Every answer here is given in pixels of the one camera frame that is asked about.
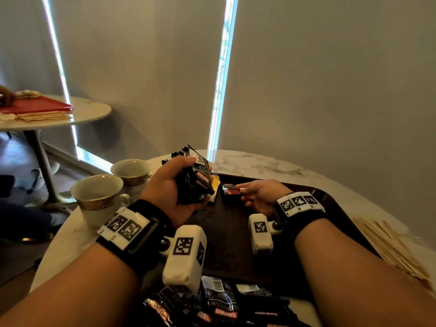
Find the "pile of snack packets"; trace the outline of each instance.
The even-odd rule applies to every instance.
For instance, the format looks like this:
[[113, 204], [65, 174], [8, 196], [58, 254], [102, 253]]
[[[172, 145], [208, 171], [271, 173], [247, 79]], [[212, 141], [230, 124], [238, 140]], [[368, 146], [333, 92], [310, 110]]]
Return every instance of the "pile of snack packets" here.
[[211, 183], [211, 173], [209, 162], [190, 145], [181, 151], [171, 154], [171, 158], [176, 156], [195, 156], [196, 161], [193, 166], [184, 168], [177, 176], [178, 204], [201, 203], [207, 194], [213, 195], [214, 189]]
[[307, 326], [288, 307], [289, 300], [257, 285], [234, 284], [203, 275], [197, 296], [169, 288], [146, 298], [139, 308], [148, 326]]

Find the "hand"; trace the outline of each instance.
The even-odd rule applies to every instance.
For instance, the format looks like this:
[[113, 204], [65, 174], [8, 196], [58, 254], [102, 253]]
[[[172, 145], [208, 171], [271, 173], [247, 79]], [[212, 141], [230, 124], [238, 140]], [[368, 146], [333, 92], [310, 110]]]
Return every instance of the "hand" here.
[[241, 200], [245, 202], [246, 207], [252, 207], [267, 217], [273, 215], [273, 205], [276, 201], [292, 192], [277, 180], [255, 180], [240, 183], [236, 188], [243, 193]]
[[160, 208], [171, 220], [174, 228], [183, 225], [195, 210], [206, 205], [211, 198], [208, 195], [202, 203], [177, 204], [177, 184], [174, 178], [185, 167], [192, 166], [194, 162], [194, 156], [177, 156], [170, 159], [151, 177], [140, 196], [142, 200], [149, 201]]
[[15, 100], [15, 94], [2, 85], [0, 85], [0, 94], [4, 96], [5, 105], [9, 105]]

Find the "roller blind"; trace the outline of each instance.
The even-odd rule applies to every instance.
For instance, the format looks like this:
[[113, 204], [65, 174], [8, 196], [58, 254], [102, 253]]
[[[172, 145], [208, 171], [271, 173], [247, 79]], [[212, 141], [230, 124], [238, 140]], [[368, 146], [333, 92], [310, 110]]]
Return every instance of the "roller blind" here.
[[436, 0], [239, 0], [218, 147], [326, 175], [436, 245], [422, 195], [436, 181], [435, 18]]
[[[41, 0], [0, 0], [0, 83], [62, 95], [62, 86]], [[74, 154], [70, 126], [42, 131], [43, 140]]]
[[109, 104], [78, 126], [110, 162], [205, 149], [225, 0], [52, 0], [72, 96]]

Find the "white teacup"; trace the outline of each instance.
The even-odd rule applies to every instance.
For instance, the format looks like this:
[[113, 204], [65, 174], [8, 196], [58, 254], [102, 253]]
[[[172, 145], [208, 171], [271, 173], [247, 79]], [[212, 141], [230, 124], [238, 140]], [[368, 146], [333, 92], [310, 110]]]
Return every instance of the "white teacup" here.
[[133, 203], [145, 187], [151, 164], [141, 159], [125, 159], [113, 164], [110, 170], [114, 175], [123, 179], [124, 186], [121, 192], [128, 194]]
[[111, 174], [89, 176], [71, 187], [71, 194], [77, 200], [83, 219], [90, 228], [99, 228], [117, 209], [130, 204], [130, 196], [119, 194], [123, 180]]

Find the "marble table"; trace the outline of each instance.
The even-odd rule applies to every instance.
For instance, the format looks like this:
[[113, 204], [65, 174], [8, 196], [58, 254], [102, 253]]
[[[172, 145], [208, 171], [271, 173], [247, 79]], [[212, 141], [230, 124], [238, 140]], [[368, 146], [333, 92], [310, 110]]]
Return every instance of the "marble table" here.
[[[64, 97], [60, 95], [45, 96], [64, 102]], [[67, 204], [74, 203], [75, 199], [71, 197], [63, 197], [55, 190], [47, 154], [45, 149], [42, 147], [40, 137], [41, 129], [47, 129], [56, 126], [77, 125], [88, 121], [95, 121], [108, 116], [112, 111], [111, 107], [109, 107], [107, 104], [87, 98], [71, 97], [71, 104], [73, 105], [74, 109], [70, 119], [58, 121], [35, 121], [32, 123], [15, 119], [0, 121], [0, 131], [23, 131], [30, 146], [35, 152], [48, 191], [47, 201], [42, 203], [39, 207], [44, 210], [60, 210], [70, 212], [70, 210], [67, 208]]]
[[[206, 156], [205, 150], [199, 150], [198, 152]], [[211, 155], [211, 160], [215, 163], [214, 172], [216, 173], [258, 179], [276, 179], [281, 182], [316, 187], [329, 193], [350, 218], [360, 216], [376, 221], [386, 220], [399, 233], [408, 233], [409, 231], [406, 225], [356, 192], [298, 165], [262, 155], [238, 151], [216, 150]], [[161, 166], [162, 159], [169, 159], [170, 157], [170, 155], [166, 155], [150, 159], [149, 162], [152, 165], [151, 174]], [[88, 247], [95, 238], [95, 233], [87, 228], [80, 209], [77, 208], [63, 224], [48, 247], [30, 291], [33, 291], [46, 280], [60, 272], [83, 249]], [[423, 247], [417, 243], [416, 238], [411, 236], [403, 236], [402, 240], [411, 249], [415, 257], [429, 270], [431, 281], [434, 283], [436, 278], [436, 252]], [[299, 319], [305, 323], [311, 326], [322, 325], [317, 311], [311, 303], [291, 299], [291, 308], [298, 315]]]

